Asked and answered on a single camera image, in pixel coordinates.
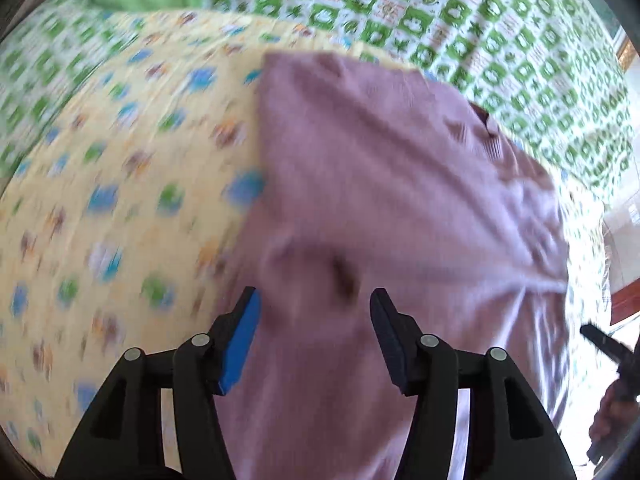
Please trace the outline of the person's right hand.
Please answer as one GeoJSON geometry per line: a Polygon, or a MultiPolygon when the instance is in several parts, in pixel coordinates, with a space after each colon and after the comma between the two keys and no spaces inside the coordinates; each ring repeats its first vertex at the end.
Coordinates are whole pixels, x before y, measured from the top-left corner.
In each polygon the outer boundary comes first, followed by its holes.
{"type": "Polygon", "coordinates": [[[594,414],[589,428],[592,442],[599,442],[608,437],[618,438],[626,434],[639,416],[639,404],[625,401],[618,396],[620,382],[616,380],[605,391],[600,401],[600,408],[594,414]]]}

